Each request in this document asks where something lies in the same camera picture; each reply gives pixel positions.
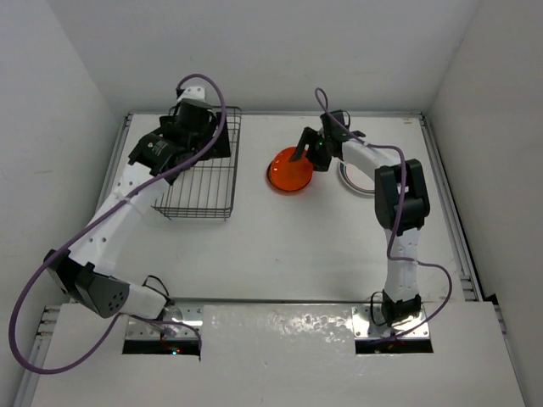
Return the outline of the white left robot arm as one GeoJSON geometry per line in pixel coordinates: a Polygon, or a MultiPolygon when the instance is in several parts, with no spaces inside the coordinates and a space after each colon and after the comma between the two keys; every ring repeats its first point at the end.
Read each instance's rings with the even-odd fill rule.
{"type": "Polygon", "coordinates": [[[46,257],[64,293],[102,318],[160,318],[168,296],[115,277],[116,262],[134,227],[183,171],[230,153],[226,115],[224,108],[184,98],[172,115],[160,117],[159,128],[139,139],[82,237],[46,257]]]}

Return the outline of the orange plate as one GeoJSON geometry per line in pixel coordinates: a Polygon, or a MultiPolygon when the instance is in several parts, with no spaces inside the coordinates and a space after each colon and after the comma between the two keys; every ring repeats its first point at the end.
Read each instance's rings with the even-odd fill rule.
{"type": "Polygon", "coordinates": [[[267,181],[267,183],[268,183],[268,185],[269,185],[270,187],[275,187],[275,186],[274,186],[274,183],[273,183],[273,181],[272,181],[272,178],[271,178],[271,172],[270,172],[270,171],[271,171],[271,167],[268,166],[268,167],[266,168],[266,173],[265,173],[265,174],[266,174],[266,181],[267,181]]]}
{"type": "Polygon", "coordinates": [[[303,159],[290,162],[295,147],[288,147],[279,152],[268,165],[271,167],[271,179],[274,188],[279,192],[294,193],[304,189],[313,176],[313,165],[304,157],[303,159]]]}

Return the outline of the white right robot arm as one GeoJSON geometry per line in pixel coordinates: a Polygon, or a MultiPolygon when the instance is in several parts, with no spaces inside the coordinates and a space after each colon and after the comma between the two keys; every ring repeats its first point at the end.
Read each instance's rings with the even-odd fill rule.
{"type": "Polygon", "coordinates": [[[422,298],[417,284],[417,245],[430,212],[423,167],[389,144],[364,139],[344,123],[344,111],[320,116],[321,130],[306,127],[289,158],[307,158],[324,172],[333,158],[355,166],[374,182],[374,211],[385,232],[387,275],[382,291],[383,323],[392,326],[419,314],[422,298]]]}

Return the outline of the white plate teal rim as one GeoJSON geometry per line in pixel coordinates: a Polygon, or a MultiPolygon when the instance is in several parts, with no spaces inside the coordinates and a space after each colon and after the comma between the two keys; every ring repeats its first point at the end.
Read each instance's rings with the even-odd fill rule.
{"type": "Polygon", "coordinates": [[[337,172],[340,182],[349,192],[364,198],[374,196],[374,181],[354,165],[339,161],[337,172]]]}

